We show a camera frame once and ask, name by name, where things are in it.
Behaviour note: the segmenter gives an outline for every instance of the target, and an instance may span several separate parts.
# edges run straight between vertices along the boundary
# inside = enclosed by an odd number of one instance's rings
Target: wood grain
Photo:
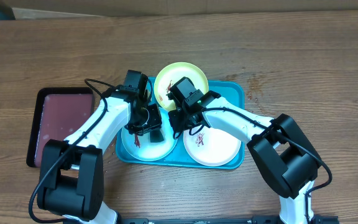
[[[313,210],[358,223],[358,11],[0,21],[0,223],[32,223],[38,169],[25,164],[37,92],[122,83],[191,62],[240,84],[253,113],[294,117],[331,168]],[[144,166],[104,157],[105,202],[123,217],[278,215],[277,195],[246,151],[236,170]],[[317,184],[326,180],[319,171]],[[53,215],[37,210],[37,215]]]

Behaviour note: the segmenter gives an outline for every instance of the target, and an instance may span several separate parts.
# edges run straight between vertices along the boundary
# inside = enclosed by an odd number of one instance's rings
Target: red figure print
[[[199,133],[197,136],[196,144],[199,147],[200,144],[204,146],[204,133]]]
[[[167,87],[167,93],[169,93],[169,91],[171,90],[171,86],[172,86],[172,80],[169,81],[169,86]]]
[[[140,141],[139,141],[139,138],[137,137],[137,134],[135,134],[135,146],[140,148]]]

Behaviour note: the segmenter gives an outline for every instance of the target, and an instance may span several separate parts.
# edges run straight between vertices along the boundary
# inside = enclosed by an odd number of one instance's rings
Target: tabletop
[[[240,84],[253,113],[292,116],[333,172],[314,212],[358,223],[358,11],[0,21],[0,223],[33,223],[39,170],[25,157],[41,88],[117,85],[128,69],[154,77],[173,62]],[[127,164],[112,143],[104,170],[104,201],[124,218],[280,211],[247,149],[239,168],[212,170]],[[316,183],[326,179],[320,169]]]

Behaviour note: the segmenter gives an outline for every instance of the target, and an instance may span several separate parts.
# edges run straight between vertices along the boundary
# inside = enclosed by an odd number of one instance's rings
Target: blue tray
[[[155,78],[150,77],[150,80],[154,85]],[[240,108],[244,108],[244,91],[242,90],[241,86],[234,82],[208,81],[208,83],[209,90],[213,90],[217,93],[220,93],[223,97],[227,99],[228,102]],[[155,99],[154,95],[152,96],[152,103],[157,103],[157,100]],[[240,150],[235,156],[235,158],[232,159],[232,161],[218,167],[209,167],[199,164],[189,156],[189,154],[186,152],[185,145],[183,144],[183,135],[179,137],[177,145],[169,155],[160,160],[152,162],[145,162],[135,159],[126,151],[124,145],[122,144],[121,130],[117,134],[116,144],[117,157],[124,162],[210,169],[235,169],[239,167],[244,160],[244,149],[244,143],[241,143]]]

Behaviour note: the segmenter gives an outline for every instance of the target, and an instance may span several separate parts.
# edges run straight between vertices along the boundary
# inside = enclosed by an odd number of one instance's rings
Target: robotic arm
[[[143,135],[161,127],[157,105],[147,106],[145,86],[147,77],[128,71],[124,85],[110,88],[92,117],[65,141],[50,140],[44,148],[40,179],[51,168],[59,155],[76,141],[100,116],[105,106],[108,112],[98,125],[80,141],[73,153],[59,169],[55,169],[38,191],[39,208],[81,223],[116,223],[117,213],[103,202],[103,154],[117,134],[125,127],[130,133]],[[177,108],[168,113],[175,133],[197,126],[221,129],[247,143],[262,177],[280,196],[280,219],[284,223],[307,223],[313,218],[310,200],[305,193],[312,188],[319,164],[307,153],[290,143],[278,155],[275,148],[286,141],[296,141],[320,159],[318,153],[291,117],[282,114],[277,119],[252,114],[230,104],[219,93],[205,95],[194,88],[191,80],[176,82],[168,97]],[[78,169],[78,178],[61,175],[60,169]]]

